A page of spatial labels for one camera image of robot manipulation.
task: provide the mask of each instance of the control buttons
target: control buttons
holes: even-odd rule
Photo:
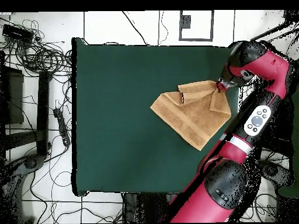
[[[244,131],[252,137],[259,135],[262,128],[270,120],[271,113],[270,107],[257,106],[244,123]]]
[[[263,124],[263,120],[260,116],[255,116],[251,119],[251,123],[254,125],[254,126],[261,126]]]
[[[229,198],[219,189],[216,189],[215,192],[219,195],[219,197],[221,197],[225,202],[227,202],[229,200]]]

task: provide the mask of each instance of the black frame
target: black frame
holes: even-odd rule
[[[189,28],[189,27],[184,27],[184,22],[183,22],[183,11],[180,11],[180,27],[179,27],[179,41],[208,41],[212,42],[213,41],[213,35],[214,35],[214,11],[211,10],[211,30],[210,30],[210,38],[182,38],[182,29],[184,28]]]
[[[5,53],[0,52],[0,114],[3,116],[8,110],[8,102],[10,101],[8,93],[8,73],[5,66]],[[15,134],[6,135],[5,118],[0,117],[0,156],[1,164],[4,164],[6,151],[36,142],[37,154],[47,156],[48,153],[48,99],[49,99],[49,83],[52,76],[48,71],[39,73],[39,97],[37,106],[37,131],[26,131]]]

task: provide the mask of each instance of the black cable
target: black cable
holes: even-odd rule
[[[162,21],[163,21],[164,11],[165,11],[165,10],[163,10],[162,17],[161,17],[161,24],[162,24],[163,27],[166,29],[166,31],[167,31],[167,35],[166,35],[165,39],[162,40],[162,41],[159,43],[159,46],[161,45],[161,43],[162,43],[163,41],[167,40],[167,37],[168,37],[168,29],[164,26],[164,24],[163,24],[163,22],[162,22]]]
[[[40,197],[38,197],[37,195],[35,195],[35,193],[32,191],[32,184],[34,182],[34,179],[35,179],[35,171],[33,172],[33,180],[32,180],[32,182],[30,184],[30,191],[31,191],[31,193],[32,193],[33,196],[35,196],[38,200],[42,201],[46,205],[46,208],[44,209],[43,213],[40,215],[39,219],[37,220],[37,224],[39,224],[41,217],[44,215],[44,213],[46,212],[46,210],[48,208],[48,205],[47,205],[47,203],[44,200],[42,200]]]
[[[31,151],[32,149],[34,149],[34,148],[36,148],[36,146],[34,146],[33,148],[27,150],[27,152],[23,155],[23,157],[25,157],[25,156],[27,155],[27,153],[28,153],[29,151]]]
[[[128,19],[128,21],[130,22],[130,24],[132,25],[132,27],[135,29],[135,31],[140,35],[140,37],[142,38],[144,44],[146,44],[148,46],[148,44],[145,42],[143,36],[141,35],[141,33],[136,29],[136,27],[133,25],[133,23],[131,22],[130,18],[127,16],[126,13],[124,13],[124,11],[122,11],[122,13],[125,15],[125,17]]]

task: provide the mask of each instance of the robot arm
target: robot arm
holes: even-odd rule
[[[255,41],[239,43],[217,83],[220,90],[243,86],[254,75],[257,90],[200,162],[195,178],[174,198],[165,222],[225,222],[241,200],[248,176],[244,163],[287,94],[297,86],[297,64]]]

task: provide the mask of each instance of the button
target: button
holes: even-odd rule
[[[255,116],[251,119],[251,123],[254,126],[261,126],[263,124],[263,119],[260,116]]]

